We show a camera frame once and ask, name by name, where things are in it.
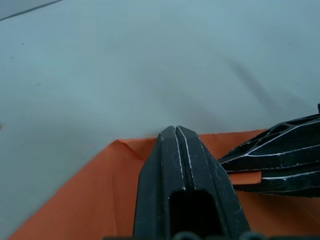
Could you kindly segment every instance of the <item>orange sheet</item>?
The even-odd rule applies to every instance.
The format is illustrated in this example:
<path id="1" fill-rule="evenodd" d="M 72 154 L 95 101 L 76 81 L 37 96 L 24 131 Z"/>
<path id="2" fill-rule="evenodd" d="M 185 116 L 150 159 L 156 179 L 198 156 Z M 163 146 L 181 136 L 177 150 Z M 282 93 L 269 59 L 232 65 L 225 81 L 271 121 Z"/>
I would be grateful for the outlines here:
<path id="1" fill-rule="evenodd" d="M 261 130 L 204 134 L 200 138 L 220 158 Z M 10 240 L 100 240 L 131 236 L 139 172 L 154 138 L 117 140 L 62 186 Z M 230 176 L 234 184 L 258 183 L 261 173 Z M 267 236 L 320 235 L 319 198 L 265 196 L 238 192 L 253 231 Z"/>

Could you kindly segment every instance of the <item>orange paper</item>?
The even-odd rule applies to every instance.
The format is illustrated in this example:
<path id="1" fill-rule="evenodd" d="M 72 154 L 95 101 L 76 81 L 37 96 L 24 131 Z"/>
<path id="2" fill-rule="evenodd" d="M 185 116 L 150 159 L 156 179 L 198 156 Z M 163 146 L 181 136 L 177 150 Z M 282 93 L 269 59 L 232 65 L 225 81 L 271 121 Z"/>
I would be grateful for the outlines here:
<path id="1" fill-rule="evenodd" d="M 204 134 L 220 158 L 262 130 Z M 155 138 L 117 140 L 105 148 L 18 229 L 10 240 L 100 240 L 131 236 L 138 177 Z M 260 172 L 230 175 L 234 184 L 258 183 Z M 263 196 L 238 192 L 253 231 L 267 236 L 320 235 L 319 198 Z"/>

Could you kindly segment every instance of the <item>black plastic part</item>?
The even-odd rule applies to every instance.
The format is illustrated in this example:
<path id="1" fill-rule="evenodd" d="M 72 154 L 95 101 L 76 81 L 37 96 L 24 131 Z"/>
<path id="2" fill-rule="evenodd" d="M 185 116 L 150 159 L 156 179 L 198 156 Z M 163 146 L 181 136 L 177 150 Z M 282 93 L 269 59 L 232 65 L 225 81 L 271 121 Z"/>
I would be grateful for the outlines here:
<path id="1" fill-rule="evenodd" d="M 162 131 L 140 172 L 133 236 L 238 239 L 249 230 L 228 174 L 198 135 L 181 126 Z"/>
<path id="2" fill-rule="evenodd" d="M 320 114 L 280 123 L 235 148 L 219 162 L 227 172 L 320 164 Z"/>
<path id="3" fill-rule="evenodd" d="M 238 185 L 235 189 L 259 194 L 320 197 L 320 165 L 262 171 L 259 184 Z"/>

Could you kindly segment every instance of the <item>black plastic claw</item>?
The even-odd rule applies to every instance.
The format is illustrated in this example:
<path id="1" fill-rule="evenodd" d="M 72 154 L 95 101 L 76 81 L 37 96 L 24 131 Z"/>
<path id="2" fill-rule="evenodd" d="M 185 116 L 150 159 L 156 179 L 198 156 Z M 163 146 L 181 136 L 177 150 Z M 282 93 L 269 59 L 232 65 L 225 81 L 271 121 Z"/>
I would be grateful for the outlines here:
<path id="1" fill-rule="evenodd" d="M 280 123 L 219 160 L 227 172 L 261 170 L 261 183 L 235 189 L 320 197 L 320 114 Z"/>
<path id="2" fill-rule="evenodd" d="M 320 114 L 275 125 L 222 157 L 227 172 L 284 169 L 320 162 Z"/>
<path id="3" fill-rule="evenodd" d="M 133 236 L 238 239 L 248 230 L 228 174 L 198 135 L 181 126 L 162 131 L 140 172 Z"/>

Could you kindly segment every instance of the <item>gray tabletop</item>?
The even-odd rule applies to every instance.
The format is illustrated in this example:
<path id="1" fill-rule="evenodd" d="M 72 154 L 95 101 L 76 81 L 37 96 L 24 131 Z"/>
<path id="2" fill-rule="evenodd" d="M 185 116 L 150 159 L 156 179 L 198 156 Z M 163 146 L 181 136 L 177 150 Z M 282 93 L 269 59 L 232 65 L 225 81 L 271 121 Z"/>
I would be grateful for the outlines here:
<path id="1" fill-rule="evenodd" d="M 64 0 L 0 21 L 0 239 L 115 139 L 315 114 L 319 7 Z"/>

